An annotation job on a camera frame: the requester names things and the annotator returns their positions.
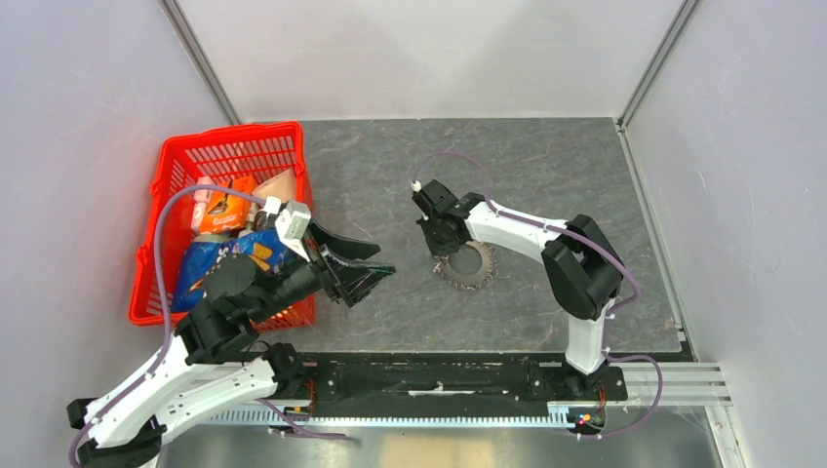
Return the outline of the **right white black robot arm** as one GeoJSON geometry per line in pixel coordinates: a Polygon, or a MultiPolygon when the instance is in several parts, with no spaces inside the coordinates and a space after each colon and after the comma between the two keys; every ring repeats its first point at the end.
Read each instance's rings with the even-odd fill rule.
{"type": "Polygon", "coordinates": [[[482,285],[491,248],[499,246],[542,264],[552,293],[569,316],[563,385],[586,399],[602,386],[609,360],[604,348],[607,312],[615,305],[626,269],[596,221],[510,211],[482,194],[455,196],[436,179],[414,181],[418,225],[439,272],[458,286],[482,285]]]}

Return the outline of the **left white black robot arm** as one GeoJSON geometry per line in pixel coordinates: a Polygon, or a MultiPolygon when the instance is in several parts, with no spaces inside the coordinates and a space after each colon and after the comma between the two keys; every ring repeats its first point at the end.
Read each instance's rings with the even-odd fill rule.
{"type": "Polygon", "coordinates": [[[374,260],[377,244],[337,236],[316,223],[308,225],[298,247],[299,254],[274,272],[244,254],[213,266],[203,281],[203,299],[150,361],[107,395],[68,405],[77,432],[70,463],[139,467],[214,414],[252,400],[299,395],[306,370],[291,344],[249,353],[258,340],[256,324],[317,292],[353,306],[395,267],[374,260]]]}

